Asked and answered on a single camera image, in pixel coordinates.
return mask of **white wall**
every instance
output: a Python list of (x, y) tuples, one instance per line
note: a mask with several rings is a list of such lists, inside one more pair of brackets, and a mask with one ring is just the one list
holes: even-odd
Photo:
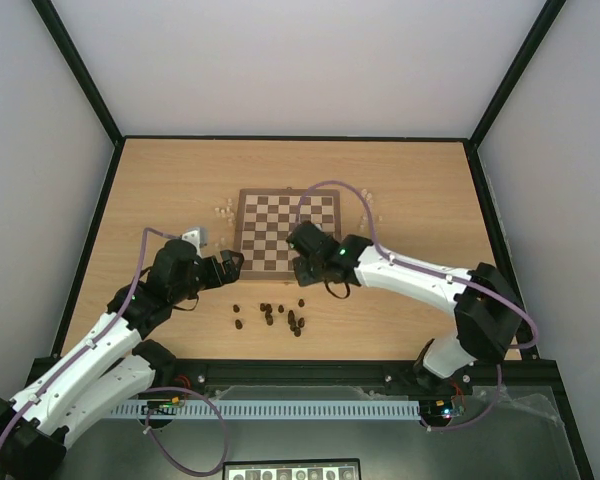
[(25, 0), (0, 0), (0, 395), (48, 355), (112, 146)]
[(600, 1), (569, 1), (480, 149), (600, 479)]
[(125, 134), (471, 135), (544, 0), (55, 0)]

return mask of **black metal frame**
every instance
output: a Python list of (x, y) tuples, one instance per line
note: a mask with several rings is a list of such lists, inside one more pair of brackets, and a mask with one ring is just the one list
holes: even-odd
[[(45, 23), (49, 33), (56, 42), (68, 66), (76, 77), (87, 99), (109, 135), (115, 150), (111, 158), (104, 185), (96, 206), (96, 211), (87, 234), (85, 245), (80, 257), (76, 275), (67, 299), (60, 326), (52, 347), (52, 358), (34, 363), (31, 374), (36, 375), (36, 368), (48, 368), (62, 351), (71, 317), (78, 299), (80, 288), (86, 273), (91, 252), (97, 237), (107, 199), (113, 185), (116, 170), (124, 149), (125, 140), (133, 138), (165, 138), (165, 139), (200, 139), (200, 140), (295, 140), (295, 141), (347, 141), (347, 142), (458, 142), (462, 143), (467, 155), (471, 176), (475, 185), (476, 195), (480, 204), (485, 227), (493, 251), (496, 265), (505, 278), (520, 293), (515, 272), (511, 264), (509, 250), (502, 232), (500, 221), (493, 203), (489, 185), (478, 155), (478, 148), (489, 129), (493, 125), (500, 110), (515, 88), (534, 53), (549, 31), (566, 0), (546, 0), (540, 14), (525, 38), (520, 50), (507, 70), (500, 86), (485, 110), (471, 138), (425, 138), (425, 137), (315, 137), (315, 136), (162, 136), (162, 135), (127, 135), (124, 136), (117, 127), (107, 108), (98, 88), (82, 61), (75, 44), (64, 27), (51, 0), (31, 0)], [(519, 342), (531, 339), (531, 332), (523, 324), (518, 331)], [(555, 362), (541, 360), (537, 349), (525, 350), (522, 361), (508, 361), (503, 366), (503, 375), (508, 385), (550, 386), (556, 398), (559, 413), (565, 422), (567, 436), (578, 466), (581, 478), (593, 478), (578, 428), (576, 426), (569, 400)], [(413, 361), (247, 361), (247, 360), (179, 360), (177, 369), (186, 372), (192, 379), (199, 375), (204, 378), (204, 385), (197, 385), (199, 390), (214, 390), (229, 385), (241, 384), (274, 384), (274, 385), (354, 385), (379, 393), (410, 395), (413, 398), (426, 399), (420, 389), (408, 386), (404, 382), (387, 382), (387, 375), (398, 377), (400, 371), (410, 369)], [(496, 375), (493, 367), (477, 364), (470, 369), (472, 383), (476, 385), (494, 385)]]

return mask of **wooden table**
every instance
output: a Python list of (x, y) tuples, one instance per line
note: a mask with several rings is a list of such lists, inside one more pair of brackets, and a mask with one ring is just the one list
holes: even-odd
[[(236, 205), (240, 189), (304, 188), (326, 179), (372, 192), (386, 247), (444, 265), (493, 263), (460, 143), (130, 139), (64, 352), (130, 282), (143, 227), (180, 234), (202, 225), (210, 245), (221, 237), (232, 245), (232, 228), (214, 208), (228, 198)], [(359, 233), (361, 205), (348, 192), (341, 198), (343, 235)], [(145, 265), (163, 244), (151, 238)], [(213, 247), (202, 253), (214, 253)], [(289, 331), (286, 313), (266, 325), (260, 302), (290, 308), (300, 298), (307, 322), (300, 338)], [(235, 328), (236, 318), (243, 319), (242, 330)], [(453, 319), (438, 310), (388, 291), (354, 288), (349, 299), (337, 300), (322, 285), (239, 281), (202, 292), (195, 312), (174, 312), (151, 338), (180, 358), (398, 360), (414, 359), (429, 339), (453, 327)]]

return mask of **perforated metal strip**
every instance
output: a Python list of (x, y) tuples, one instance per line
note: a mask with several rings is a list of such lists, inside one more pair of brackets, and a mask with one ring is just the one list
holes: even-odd
[[(143, 400), (128, 400), (107, 418), (143, 418), (146, 405)], [(420, 420), (418, 402), (414, 401), (218, 400), (215, 405), (227, 420)], [(216, 415), (204, 402), (191, 400), (181, 408), (162, 409), (151, 418), (211, 420)]]

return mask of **robotic arm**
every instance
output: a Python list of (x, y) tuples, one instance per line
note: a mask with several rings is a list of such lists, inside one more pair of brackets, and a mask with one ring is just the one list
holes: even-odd
[[(435, 390), (443, 379), (475, 360), (501, 363), (513, 340), (520, 317), (499, 302), (464, 284), (477, 283), (520, 306), (520, 301), (495, 267), (480, 263), (475, 270), (434, 265), (394, 252), (381, 256), (368, 238), (348, 235), (342, 243), (309, 221), (298, 225), (287, 239), (300, 256), (293, 261), (300, 286), (324, 282), (391, 290), (439, 308), (455, 318), (456, 331), (429, 341), (414, 366), (420, 386)], [(406, 268), (396, 262), (413, 265)], [(432, 276), (423, 270), (436, 272)]]
[(24, 410), (0, 451), (7, 473), (18, 479), (47, 478), (67, 448), (121, 401), (152, 384), (168, 384), (175, 357), (143, 340), (171, 317), (178, 303), (238, 280), (244, 261), (242, 254), (229, 250), (221, 252), (221, 262), (214, 256), (202, 258), (205, 237), (206, 231), (196, 228), (167, 241), (115, 323), (131, 285), (115, 294), (90, 332), (45, 375), (9, 401), (0, 398), (0, 436)]

